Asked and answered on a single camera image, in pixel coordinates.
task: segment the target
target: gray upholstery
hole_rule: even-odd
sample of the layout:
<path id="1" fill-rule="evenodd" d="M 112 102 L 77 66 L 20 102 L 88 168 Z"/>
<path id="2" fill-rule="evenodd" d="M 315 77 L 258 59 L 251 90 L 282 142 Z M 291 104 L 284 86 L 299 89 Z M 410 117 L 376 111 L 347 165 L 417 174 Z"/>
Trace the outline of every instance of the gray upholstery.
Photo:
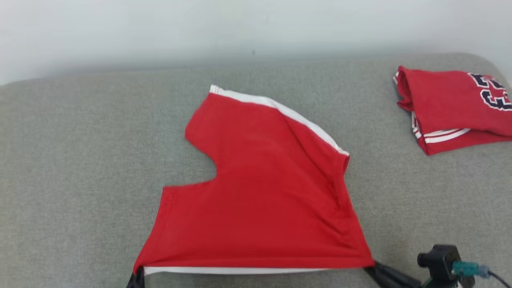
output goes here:
<path id="1" fill-rule="evenodd" d="M 346 183 L 375 259 L 419 279 L 454 243 L 512 281 L 512 143 L 427 157 L 396 105 L 399 65 L 501 73 L 468 54 L 330 59 L 22 81 L 0 87 L 2 287 L 124 287 L 162 187 L 208 180 L 184 138 L 210 84 L 271 97 L 351 153 Z M 153 274 L 147 287 L 377 287 L 362 270 Z M 479 287 L 499 287 L 477 280 Z"/>

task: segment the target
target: cable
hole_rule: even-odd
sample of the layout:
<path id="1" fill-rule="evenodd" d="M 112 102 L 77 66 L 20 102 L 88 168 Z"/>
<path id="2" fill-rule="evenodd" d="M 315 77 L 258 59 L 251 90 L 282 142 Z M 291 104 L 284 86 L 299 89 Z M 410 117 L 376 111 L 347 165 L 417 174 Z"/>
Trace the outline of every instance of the cable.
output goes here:
<path id="1" fill-rule="evenodd" d="M 512 288 L 512 287 L 510 287 L 510 285 L 507 282 L 505 282 L 505 280 L 503 280 L 503 278 L 501 278 L 500 276 L 494 274 L 494 272 L 492 272 L 491 270 L 487 271 L 487 273 L 489 273 L 489 275 L 491 275 L 494 278 L 496 278 L 496 280 L 500 281 L 501 284 L 503 284 L 503 286 L 505 286 L 507 288 Z"/>

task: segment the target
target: folded red jersey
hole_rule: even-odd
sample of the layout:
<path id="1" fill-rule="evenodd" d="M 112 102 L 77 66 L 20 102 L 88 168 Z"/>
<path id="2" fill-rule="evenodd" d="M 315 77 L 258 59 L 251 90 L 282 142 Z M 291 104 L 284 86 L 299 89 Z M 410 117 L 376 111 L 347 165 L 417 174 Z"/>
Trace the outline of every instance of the folded red jersey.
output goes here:
<path id="1" fill-rule="evenodd" d="M 212 86 L 185 138 L 217 176 L 164 187 L 134 273 L 374 265 L 345 187 L 349 154 L 318 125 L 270 98 Z"/>
<path id="2" fill-rule="evenodd" d="M 512 140 L 512 103 L 491 76 L 400 66 L 394 80 L 403 97 L 398 105 L 412 112 L 413 133 L 427 155 Z"/>

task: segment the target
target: red jersey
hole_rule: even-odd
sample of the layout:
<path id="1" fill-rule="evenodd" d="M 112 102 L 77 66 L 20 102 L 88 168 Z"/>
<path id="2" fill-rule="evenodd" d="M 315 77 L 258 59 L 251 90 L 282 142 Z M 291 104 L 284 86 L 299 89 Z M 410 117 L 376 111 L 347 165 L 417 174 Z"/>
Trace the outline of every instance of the red jersey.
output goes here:
<path id="1" fill-rule="evenodd" d="M 217 176 L 164 187 L 134 273 L 374 265 L 345 187 L 349 153 L 318 125 L 270 98 L 212 86 L 185 138 Z"/>
<path id="2" fill-rule="evenodd" d="M 512 140 L 512 103 L 506 89 L 487 75 L 430 72 L 402 66 L 394 77 L 412 112 L 412 129 L 427 155 Z"/>

